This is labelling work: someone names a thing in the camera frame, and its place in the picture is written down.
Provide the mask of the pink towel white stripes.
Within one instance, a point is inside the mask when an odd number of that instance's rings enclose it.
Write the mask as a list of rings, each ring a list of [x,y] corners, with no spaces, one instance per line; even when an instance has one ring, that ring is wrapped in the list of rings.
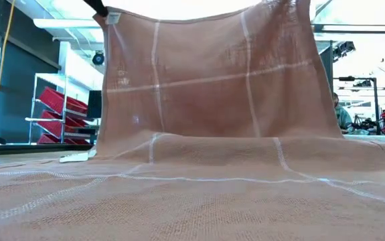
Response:
[[[96,16],[96,146],[0,166],[0,241],[385,241],[385,143],[342,136],[309,6]]]

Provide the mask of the long ceiling light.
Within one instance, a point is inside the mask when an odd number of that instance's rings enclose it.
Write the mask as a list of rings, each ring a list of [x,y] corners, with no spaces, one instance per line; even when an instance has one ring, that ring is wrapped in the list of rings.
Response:
[[[33,19],[42,29],[98,29],[99,24],[91,19]]]
[[[347,24],[317,24],[313,27],[317,32],[376,32],[385,33],[385,25],[347,25]]]

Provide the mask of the black ceiling spotlight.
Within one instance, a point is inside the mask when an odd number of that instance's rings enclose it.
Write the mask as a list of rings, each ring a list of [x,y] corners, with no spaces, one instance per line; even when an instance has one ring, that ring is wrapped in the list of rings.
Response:
[[[103,50],[97,50],[95,51],[93,57],[92,57],[92,63],[95,66],[101,66],[105,63],[105,56]]]

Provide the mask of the metal shelf rack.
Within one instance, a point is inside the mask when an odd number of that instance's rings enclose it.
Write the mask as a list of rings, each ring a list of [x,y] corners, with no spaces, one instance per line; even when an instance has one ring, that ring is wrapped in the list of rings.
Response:
[[[44,91],[45,87],[53,88],[54,90],[64,94],[64,107],[63,111],[59,114],[62,116],[61,119],[50,118],[44,119],[41,118],[42,112],[48,110],[51,112],[56,112],[39,100],[40,94]],[[60,121],[62,123],[62,133],[61,133],[61,143],[64,143],[64,137],[67,133],[64,132],[64,123],[66,122],[66,117],[70,116],[72,118],[79,118],[84,120],[87,125],[82,128],[78,128],[78,134],[87,134],[90,135],[88,140],[89,144],[92,142],[92,139],[95,137],[95,131],[91,129],[90,123],[94,120],[93,118],[88,118],[87,113],[82,114],[80,112],[75,112],[73,110],[68,110],[66,108],[67,97],[72,97],[76,100],[82,101],[85,103],[86,98],[89,95],[90,89],[86,86],[83,86],[81,83],[77,83],[75,79],[65,74],[49,74],[49,73],[37,73],[34,77],[32,98],[31,98],[31,108],[29,116],[25,118],[28,122],[28,143],[37,143],[42,134],[49,133],[43,127],[38,125],[38,121]]]

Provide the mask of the black monitor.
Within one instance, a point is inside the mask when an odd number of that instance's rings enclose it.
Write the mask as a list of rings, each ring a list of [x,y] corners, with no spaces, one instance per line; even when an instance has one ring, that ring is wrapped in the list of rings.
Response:
[[[88,95],[88,118],[100,118],[102,114],[102,91],[90,90]]]

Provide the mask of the black partition screen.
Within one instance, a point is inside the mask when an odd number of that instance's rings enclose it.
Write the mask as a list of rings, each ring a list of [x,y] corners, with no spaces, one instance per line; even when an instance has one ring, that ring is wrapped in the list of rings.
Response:
[[[333,42],[316,41],[317,50],[319,52],[325,75],[329,84],[329,89],[333,92]]]

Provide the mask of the black metal stand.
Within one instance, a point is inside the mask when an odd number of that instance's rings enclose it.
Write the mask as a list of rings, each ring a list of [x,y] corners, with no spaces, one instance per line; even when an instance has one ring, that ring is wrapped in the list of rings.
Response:
[[[372,83],[372,90],[374,93],[374,108],[375,108],[375,123],[376,123],[376,134],[381,135],[381,127],[380,127],[380,109],[378,102],[378,89],[377,89],[377,79],[374,77],[353,77],[353,76],[344,76],[344,77],[335,77],[336,80],[344,81],[344,82],[354,82],[355,80],[369,80]]]

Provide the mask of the person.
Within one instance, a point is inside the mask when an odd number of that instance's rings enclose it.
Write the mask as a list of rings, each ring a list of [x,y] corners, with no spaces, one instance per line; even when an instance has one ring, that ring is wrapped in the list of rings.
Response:
[[[353,131],[352,119],[347,110],[339,104],[339,98],[336,93],[333,93],[333,106],[337,118],[337,124],[343,134],[348,134]]]

